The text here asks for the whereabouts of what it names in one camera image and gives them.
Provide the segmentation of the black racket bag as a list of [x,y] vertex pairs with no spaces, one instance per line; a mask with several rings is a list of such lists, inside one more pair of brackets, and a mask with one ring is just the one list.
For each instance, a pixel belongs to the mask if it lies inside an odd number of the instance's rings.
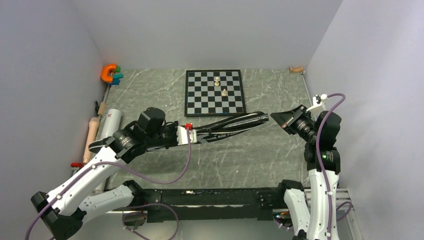
[[[197,144],[212,143],[229,137],[247,132],[253,128],[269,121],[266,113],[256,111],[245,113],[239,116],[231,116],[207,125],[193,128],[197,132]],[[165,113],[158,108],[148,108],[143,111],[138,120],[127,124],[123,129],[113,133],[112,136],[92,142],[88,150],[91,153],[99,153],[101,148],[111,148],[117,156],[139,156],[146,152],[156,151],[153,149],[155,139],[160,134],[165,123],[178,123],[176,121],[166,121]]]

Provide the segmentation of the white shuttlecock tube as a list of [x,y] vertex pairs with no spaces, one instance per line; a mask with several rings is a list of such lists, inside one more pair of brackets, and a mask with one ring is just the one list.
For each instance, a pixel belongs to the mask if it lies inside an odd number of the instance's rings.
[[100,133],[99,139],[102,140],[106,137],[111,137],[115,133],[121,124],[122,112],[118,109],[111,108],[105,115],[103,128]]

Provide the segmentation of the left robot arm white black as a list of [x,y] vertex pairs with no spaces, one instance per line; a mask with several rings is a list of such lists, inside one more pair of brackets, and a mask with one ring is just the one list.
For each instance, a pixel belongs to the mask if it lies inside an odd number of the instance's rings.
[[138,120],[105,138],[103,146],[81,170],[50,192],[31,197],[37,219],[44,222],[56,240],[67,240],[88,221],[109,211],[126,208],[137,210],[152,198],[133,180],[119,187],[93,195],[109,176],[146,152],[197,142],[197,132],[190,124],[166,123],[165,113],[147,108]]

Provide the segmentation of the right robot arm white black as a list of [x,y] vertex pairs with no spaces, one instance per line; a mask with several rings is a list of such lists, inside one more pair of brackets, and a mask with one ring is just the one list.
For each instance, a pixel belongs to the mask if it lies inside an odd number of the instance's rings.
[[341,157],[335,147],[342,118],[322,111],[316,120],[304,105],[273,112],[273,120],[289,135],[305,141],[304,159],[310,181],[310,201],[303,184],[284,179],[275,194],[276,203],[288,208],[295,240],[337,240],[336,196]]

